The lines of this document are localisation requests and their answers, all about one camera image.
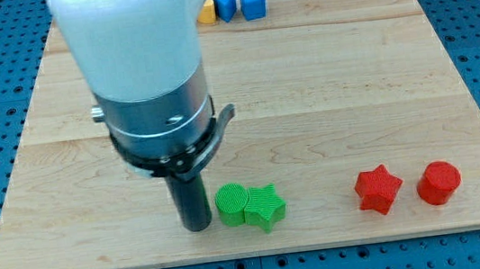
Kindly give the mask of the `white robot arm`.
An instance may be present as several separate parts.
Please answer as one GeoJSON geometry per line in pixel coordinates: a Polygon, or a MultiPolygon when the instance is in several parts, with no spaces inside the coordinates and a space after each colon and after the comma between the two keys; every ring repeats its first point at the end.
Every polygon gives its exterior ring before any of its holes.
{"type": "Polygon", "coordinates": [[[185,228],[210,225],[202,170],[234,106],[216,111],[197,16],[205,0],[45,0],[124,161],[166,180],[185,228]]]}

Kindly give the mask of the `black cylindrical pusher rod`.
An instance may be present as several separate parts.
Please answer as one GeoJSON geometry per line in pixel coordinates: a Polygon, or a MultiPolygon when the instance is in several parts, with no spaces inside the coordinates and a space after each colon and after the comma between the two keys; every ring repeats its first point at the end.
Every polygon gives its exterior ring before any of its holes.
{"type": "Polygon", "coordinates": [[[184,181],[171,175],[166,177],[166,184],[184,227],[192,232],[205,230],[210,225],[213,215],[203,178],[196,175],[184,181]]]}

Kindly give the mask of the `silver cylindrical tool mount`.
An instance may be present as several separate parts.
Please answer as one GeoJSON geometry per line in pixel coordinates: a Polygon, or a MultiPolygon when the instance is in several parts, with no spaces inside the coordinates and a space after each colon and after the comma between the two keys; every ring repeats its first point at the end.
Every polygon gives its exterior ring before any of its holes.
{"type": "Polygon", "coordinates": [[[150,99],[95,99],[91,115],[108,128],[127,164],[150,177],[173,176],[184,182],[209,164],[235,115],[233,104],[214,111],[203,64],[174,90],[150,99]]]}

